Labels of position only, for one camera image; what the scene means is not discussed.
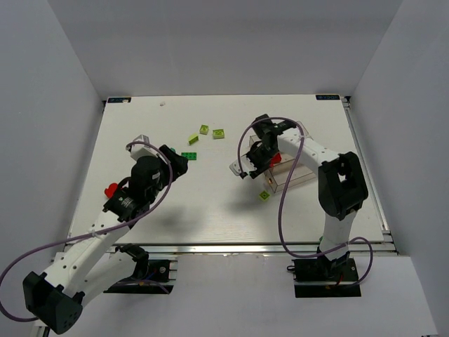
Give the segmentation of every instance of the clear plastic container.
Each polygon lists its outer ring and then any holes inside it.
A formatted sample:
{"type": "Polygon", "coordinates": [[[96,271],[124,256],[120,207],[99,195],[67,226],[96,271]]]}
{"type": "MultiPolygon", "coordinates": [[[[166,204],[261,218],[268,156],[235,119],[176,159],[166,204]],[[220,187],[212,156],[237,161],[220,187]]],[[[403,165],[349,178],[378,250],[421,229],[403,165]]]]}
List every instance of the clear plastic container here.
{"type": "MultiPolygon", "coordinates": [[[[298,123],[302,126],[302,130],[304,130],[304,136],[309,137],[309,132],[307,131],[307,129],[300,122],[298,123]]],[[[260,139],[257,136],[251,136],[250,146],[259,140],[260,139]]],[[[288,172],[291,169],[293,161],[295,159],[289,154],[285,154],[282,152],[280,154],[281,161],[264,172],[267,184],[268,186],[270,186],[273,193],[277,193],[283,190],[283,187],[285,186],[287,181],[288,172]]],[[[298,164],[293,171],[293,175],[288,188],[305,183],[306,181],[314,178],[316,178],[315,174],[308,167],[302,164],[298,164]]]]}

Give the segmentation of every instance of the white table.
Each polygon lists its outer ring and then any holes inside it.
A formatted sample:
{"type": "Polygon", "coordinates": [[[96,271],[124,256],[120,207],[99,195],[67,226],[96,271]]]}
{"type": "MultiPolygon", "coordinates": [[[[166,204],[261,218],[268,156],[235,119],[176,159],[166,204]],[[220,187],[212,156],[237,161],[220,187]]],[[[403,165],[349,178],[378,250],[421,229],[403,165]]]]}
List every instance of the white table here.
{"type": "MultiPolygon", "coordinates": [[[[70,235],[82,234],[107,201],[103,190],[129,176],[135,163],[125,144],[140,134],[167,144],[177,153],[197,152],[187,174],[177,180],[166,200],[141,220],[119,243],[137,244],[270,244],[279,242],[276,217],[280,194],[258,199],[264,178],[242,180],[229,165],[237,142],[254,118],[269,116],[300,120],[311,136],[338,152],[356,152],[347,116],[339,100],[318,101],[314,95],[217,95],[133,97],[130,103],[108,103],[95,144],[70,235]],[[225,139],[207,136],[188,146],[187,138],[207,124],[223,128],[225,139]]],[[[317,242],[324,212],[317,181],[294,187],[284,208],[284,235],[289,242],[317,242]]],[[[354,221],[351,236],[382,241],[381,220],[369,197],[354,221]]]]}
{"type": "MultiPolygon", "coordinates": [[[[397,336],[436,333],[408,257],[376,257],[360,298],[295,298],[289,257],[181,256],[169,295],[103,294],[65,337],[397,336]]],[[[367,258],[356,258],[360,271],[367,258]]]]}

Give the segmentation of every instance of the black mounting bracket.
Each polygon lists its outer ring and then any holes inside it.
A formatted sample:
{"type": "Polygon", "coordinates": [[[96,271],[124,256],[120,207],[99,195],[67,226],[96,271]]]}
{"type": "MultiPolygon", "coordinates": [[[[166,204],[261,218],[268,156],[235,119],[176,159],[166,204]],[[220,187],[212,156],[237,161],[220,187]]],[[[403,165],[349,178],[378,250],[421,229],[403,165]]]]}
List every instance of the black mounting bracket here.
{"type": "Polygon", "coordinates": [[[142,279],[147,276],[148,273],[148,253],[135,244],[126,244],[124,246],[116,247],[116,251],[128,254],[135,262],[135,268],[133,279],[142,279]]]}
{"type": "Polygon", "coordinates": [[[287,270],[295,275],[296,298],[361,297],[360,286],[352,285],[358,281],[353,258],[349,258],[333,277],[324,275],[317,259],[297,259],[293,263],[287,270]]]}
{"type": "Polygon", "coordinates": [[[139,285],[139,279],[144,279],[151,275],[151,280],[162,283],[164,288],[170,293],[173,290],[172,285],[165,285],[170,281],[170,264],[171,260],[148,260],[146,264],[147,274],[143,277],[129,277],[122,281],[130,281],[129,284],[115,284],[104,293],[161,293],[165,292],[157,285],[139,285]]]}
{"type": "Polygon", "coordinates": [[[366,198],[368,188],[355,153],[340,154],[318,167],[318,200],[330,216],[343,220],[351,211],[358,211],[366,198]]]}

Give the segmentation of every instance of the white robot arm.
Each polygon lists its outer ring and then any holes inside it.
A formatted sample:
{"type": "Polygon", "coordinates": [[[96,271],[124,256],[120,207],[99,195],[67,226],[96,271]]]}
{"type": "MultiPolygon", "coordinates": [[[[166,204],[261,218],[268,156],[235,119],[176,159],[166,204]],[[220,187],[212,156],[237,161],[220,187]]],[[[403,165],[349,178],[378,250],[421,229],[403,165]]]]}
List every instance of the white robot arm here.
{"type": "MultiPolygon", "coordinates": [[[[256,142],[250,151],[241,157],[243,172],[238,161],[229,166],[236,176],[255,178],[269,169],[271,159],[278,152],[296,157],[302,139],[296,125],[288,121],[274,124],[267,119],[267,115],[262,115],[255,120],[264,120],[253,127],[260,142],[256,142]]],[[[299,162],[318,177],[319,202],[326,212],[323,239],[318,252],[347,243],[356,213],[362,207],[363,200],[368,197],[368,188],[358,157],[353,152],[338,154],[308,137],[304,139],[299,162]]],[[[344,265],[348,258],[348,247],[344,246],[322,256],[318,262],[323,273],[331,275],[344,265]]]]}
{"type": "MultiPolygon", "coordinates": [[[[151,273],[148,253],[134,244],[118,246],[107,262],[96,265],[107,249],[132,230],[133,219],[147,212],[169,183],[168,164],[148,147],[139,144],[127,150],[136,164],[90,226],[88,234],[92,237],[75,243],[40,275],[31,272],[23,280],[27,309],[57,334],[70,329],[83,307],[118,281],[129,277],[140,280],[151,273]],[[107,231],[124,222],[124,227],[107,231]]],[[[186,158],[166,145],[159,150],[170,162],[173,181],[187,172],[186,158]]]]}

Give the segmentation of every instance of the lime green lego brick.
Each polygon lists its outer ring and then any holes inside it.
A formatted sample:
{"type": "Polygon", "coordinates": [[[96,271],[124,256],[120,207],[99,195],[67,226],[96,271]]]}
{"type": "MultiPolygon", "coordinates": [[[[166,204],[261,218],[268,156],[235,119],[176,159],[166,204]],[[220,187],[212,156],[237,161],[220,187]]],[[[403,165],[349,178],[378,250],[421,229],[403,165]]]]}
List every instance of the lime green lego brick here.
{"type": "Polygon", "coordinates": [[[196,143],[199,140],[198,133],[194,133],[189,137],[189,145],[196,143]]]}
{"type": "Polygon", "coordinates": [[[263,191],[262,193],[259,194],[259,198],[262,201],[267,201],[269,198],[269,193],[267,191],[263,191]]]}
{"type": "Polygon", "coordinates": [[[222,139],[225,137],[225,130],[219,128],[218,130],[212,130],[213,139],[222,139]]]}
{"type": "Polygon", "coordinates": [[[196,160],[196,152],[181,152],[181,155],[188,160],[196,160]]]}
{"type": "Polygon", "coordinates": [[[201,135],[207,135],[208,132],[209,132],[209,126],[204,125],[204,124],[201,125],[201,128],[199,128],[199,133],[200,133],[201,135]]]}

